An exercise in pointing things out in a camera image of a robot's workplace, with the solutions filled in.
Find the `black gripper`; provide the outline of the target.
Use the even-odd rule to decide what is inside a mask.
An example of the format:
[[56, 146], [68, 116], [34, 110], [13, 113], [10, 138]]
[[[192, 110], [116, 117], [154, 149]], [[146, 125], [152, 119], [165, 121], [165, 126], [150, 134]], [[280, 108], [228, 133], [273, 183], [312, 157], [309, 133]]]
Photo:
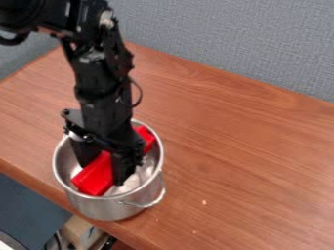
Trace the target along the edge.
[[113, 184], [121, 186], [136, 171], [142, 155], [142, 138], [130, 120], [133, 107], [132, 66], [108, 65], [106, 60], [72, 59], [74, 96], [78, 109], [61, 113], [70, 134], [70, 146], [84, 168], [101, 150], [112, 152]]

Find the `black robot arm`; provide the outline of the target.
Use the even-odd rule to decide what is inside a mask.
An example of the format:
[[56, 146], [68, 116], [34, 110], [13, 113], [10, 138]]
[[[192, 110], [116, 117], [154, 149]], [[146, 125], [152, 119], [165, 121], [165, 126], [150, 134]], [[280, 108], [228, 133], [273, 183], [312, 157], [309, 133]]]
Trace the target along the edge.
[[0, 44], [15, 46], [33, 32], [56, 38], [74, 73], [77, 109], [65, 108], [65, 132], [76, 159], [86, 166], [101, 151], [110, 153], [113, 184], [121, 185], [141, 165], [144, 141], [132, 127], [126, 49], [108, 0], [0, 0]]

